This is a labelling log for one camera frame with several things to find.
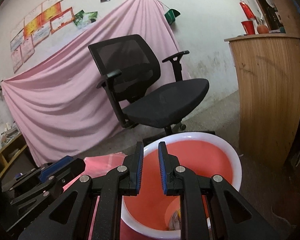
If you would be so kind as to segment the green dustpan on wall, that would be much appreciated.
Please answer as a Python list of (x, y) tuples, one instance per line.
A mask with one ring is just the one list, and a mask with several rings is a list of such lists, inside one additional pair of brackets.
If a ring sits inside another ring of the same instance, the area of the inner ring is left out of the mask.
[(178, 16), (180, 16), (180, 12), (175, 9), (169, 9), (165, 13), (165, 18), (169, 25), (172, 25)]

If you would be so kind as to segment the wooden cabinet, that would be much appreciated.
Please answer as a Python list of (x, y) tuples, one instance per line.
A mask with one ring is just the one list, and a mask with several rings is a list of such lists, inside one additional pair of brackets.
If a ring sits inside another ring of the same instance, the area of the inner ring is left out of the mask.
[(279, 169), (300, 122), (300, 38), (258, 34), (226, 41), (238, 81), (239, 149)]

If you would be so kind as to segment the wooden low shelf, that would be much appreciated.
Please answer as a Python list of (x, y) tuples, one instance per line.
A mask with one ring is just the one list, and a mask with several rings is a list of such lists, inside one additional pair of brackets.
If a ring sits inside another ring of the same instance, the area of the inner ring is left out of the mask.
[(24, 136), (19, 133), (7, 145), (0, 149), (0, 178), (11, 168), (19, 156), (27, 150)]

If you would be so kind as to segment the pink hanging sheet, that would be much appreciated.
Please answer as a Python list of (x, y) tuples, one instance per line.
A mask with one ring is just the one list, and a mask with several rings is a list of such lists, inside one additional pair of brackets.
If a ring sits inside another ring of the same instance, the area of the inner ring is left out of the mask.
[(2, 93), (38, 166), (75, 156), (121, 130), (88, 49), (138, 34), (162, 60), (179, 49), (158, 0), (126, 0), (51, 57), (4, 80)]

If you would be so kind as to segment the red plastic cup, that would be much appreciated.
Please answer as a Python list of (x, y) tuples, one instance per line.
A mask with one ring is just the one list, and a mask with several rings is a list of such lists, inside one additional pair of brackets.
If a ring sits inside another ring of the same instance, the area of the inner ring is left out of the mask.
[(242, 27), (246, 33), (246, 35), (255, 35), (254, 23), (251, 20), (242, 21)]

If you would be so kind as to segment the stack of papers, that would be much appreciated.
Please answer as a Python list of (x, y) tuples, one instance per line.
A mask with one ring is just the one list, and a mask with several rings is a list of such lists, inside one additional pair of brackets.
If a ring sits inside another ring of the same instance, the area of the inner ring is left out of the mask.
[(1, 138), (0, 138), (1, 146), (4, 147), (5, 145), (7, 145), (19, 133), (20, 133), (19, 128), (15, 122), (13, 124), (7, 122), (5, 124), (4, 132), (1, 133)]

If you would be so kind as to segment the pink checked tablecloth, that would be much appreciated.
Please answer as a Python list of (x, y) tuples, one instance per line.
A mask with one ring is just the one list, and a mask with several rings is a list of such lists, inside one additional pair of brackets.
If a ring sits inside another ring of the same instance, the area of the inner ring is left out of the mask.
[(91, 178), (97, 178), (106, 175), (110, 170), (122, 165), (126, 155), (123, 152), (112, 153), (109, 155), (85, 157), (85, 170), (75, 177), (72, 181), (63, 186), (66, 191), (80, 176), (89, 175)]

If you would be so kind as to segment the black office chair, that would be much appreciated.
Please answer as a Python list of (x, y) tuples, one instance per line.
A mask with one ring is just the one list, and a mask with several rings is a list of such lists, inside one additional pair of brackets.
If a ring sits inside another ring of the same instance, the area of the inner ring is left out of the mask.
[(161, 66), (140, 35), (97, 42), (88, 49), (101, 74), (97, 87), (106, 91), (123, 128), (144, 125), (164, 129), (167, 135), (183, 131), (186, 125), (182, 119), (199, 106), (209, 91), (207, 79), (183, 79), (180, 61), (189, 54), (188, 50), (163, 59), (171, 64), (175, 81), (150, 92), (161, 77)]

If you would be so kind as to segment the orange fruit on cabinet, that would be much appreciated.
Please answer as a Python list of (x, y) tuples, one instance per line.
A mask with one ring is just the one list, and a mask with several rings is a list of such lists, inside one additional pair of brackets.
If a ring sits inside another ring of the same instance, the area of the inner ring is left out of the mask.
[(256, 29), (257, 29), (258, 34), (268, 34), (269, 33), (268, 27), (264, 24), (259, 24), (256, 27)]

